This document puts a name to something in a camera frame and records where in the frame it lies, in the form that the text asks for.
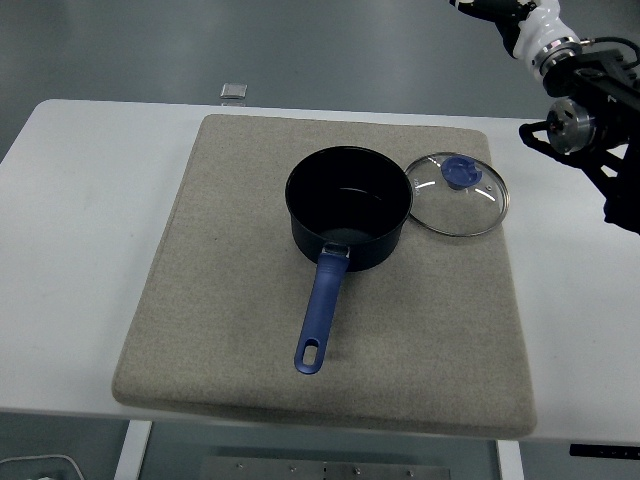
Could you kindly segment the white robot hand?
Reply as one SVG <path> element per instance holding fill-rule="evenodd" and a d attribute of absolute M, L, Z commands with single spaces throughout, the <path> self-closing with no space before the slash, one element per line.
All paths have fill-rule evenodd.
<path fill-rule="evenodd" d="M 449 1 L 459 12 L 493 23 L 506 52 L 529 66 L 560 51 L 580 52 L 577 34 L 560 18 L 558 1 L 477 0 Z"/>

